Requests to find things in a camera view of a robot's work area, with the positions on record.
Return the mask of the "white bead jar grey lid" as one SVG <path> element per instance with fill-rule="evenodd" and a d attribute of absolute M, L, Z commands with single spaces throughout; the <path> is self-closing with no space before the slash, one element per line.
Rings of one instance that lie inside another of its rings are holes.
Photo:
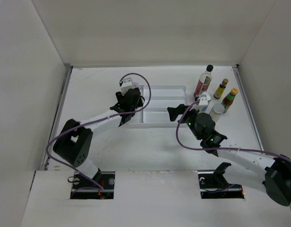
<path fill-rule="evenodd" d="M 212 120 L 217 123 L 221 115 L 224 113 L 224 106 L 222 104 L 214 104 L 209 115 Z"/>

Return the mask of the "tall clear red-label bottle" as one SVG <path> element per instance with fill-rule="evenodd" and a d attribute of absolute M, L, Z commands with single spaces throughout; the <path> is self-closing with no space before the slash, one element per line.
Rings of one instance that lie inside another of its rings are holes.
<path fill-rule="evenodd" d="M 200 75 L 200 78 L 198 80 L 198 83 L 194 92 L 194 97 L 198 97 L 203 92 L 207 91 L 212 81 L 211 72 L 213 71 L 213 69 L 214 69 L 213 65 L 208 65 L 206 67 L 205 72 Z"/>

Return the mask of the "small yellow-label dark bottle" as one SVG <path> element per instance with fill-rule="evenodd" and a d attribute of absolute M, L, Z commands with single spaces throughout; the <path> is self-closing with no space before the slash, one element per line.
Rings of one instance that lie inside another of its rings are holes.
<path fill-rule="evenodd" d="M 225 91 L 225 88 L 228 84 L 229 80 L 228 79 L 223 79 L 223 81 L 221 82 L 221 84 L 219 85 L 219 87 L 216 89 L 215 93 L 214 93 L 214 98 L 215 99 L 220 99 L 222 94 Z"/>

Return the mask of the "green red chili sauce bottle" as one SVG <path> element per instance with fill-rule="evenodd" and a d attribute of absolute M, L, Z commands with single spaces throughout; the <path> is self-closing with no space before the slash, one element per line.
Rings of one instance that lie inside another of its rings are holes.
<path fill-rule="evenodd" d="M 230 93 L 228 93 L 226 97 L 222 100 L 221 105 L 224 107 L 224 113 L 228 111 L 238 92 L 238 88 L 232 88 Z"/>

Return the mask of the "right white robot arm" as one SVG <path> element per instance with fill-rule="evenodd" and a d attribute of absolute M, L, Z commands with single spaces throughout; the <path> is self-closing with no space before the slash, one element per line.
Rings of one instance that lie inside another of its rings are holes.
<path fill-rule="evenodd" d="M 215 130 L 215 122 L 207 113 L 180 104 L 167 108 L 170 121 L 186 124 L 203 150 L 226 159 L 214 171 L 213 180 L 219 187 L 231 184 L 266 193 L 274 202 L 288 207 L 291 204 L 291 159 L 272 152 L 238 146 Z"/>

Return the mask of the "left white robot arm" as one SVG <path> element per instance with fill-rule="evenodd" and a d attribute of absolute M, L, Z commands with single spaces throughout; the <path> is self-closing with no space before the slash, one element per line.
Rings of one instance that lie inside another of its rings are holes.
<path fill-rule="evenodd" d="M 144 99 L 139 88 L 130 88 L 125 94 L 116 93 L 117 103 L 105 113 L 85 121 L 68 120 L 53 145 L 53 151 L 85 175 L 84 183 L 89 188 L 100 184 L 101 170 L 88 158 L 92 138 L 107 130 L 120 127 L 131 120 L 135 111 L 143 106 Z"/>

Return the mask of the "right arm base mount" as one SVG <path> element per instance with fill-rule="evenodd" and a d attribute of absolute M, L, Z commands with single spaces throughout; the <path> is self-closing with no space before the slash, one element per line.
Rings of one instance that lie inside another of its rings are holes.
<path fill-rule="evenodd" d="M 198 172 L 202 199 L 244 199 L 242 186 L 229 184 L 223 176 L 230 166 L 230 163 L 223 162 L 215 170 Z"/>

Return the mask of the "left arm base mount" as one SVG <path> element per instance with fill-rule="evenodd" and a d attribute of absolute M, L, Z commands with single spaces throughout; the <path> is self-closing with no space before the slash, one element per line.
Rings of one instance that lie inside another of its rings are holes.
<path fill-rule="evenodd" d="M 115 177 L 115 172 L 101 172 L 95 178 L 97 185 L 75 172 L 68 178 L 71 183 L 70 199 L 111 200 L 114 198 Z"/>

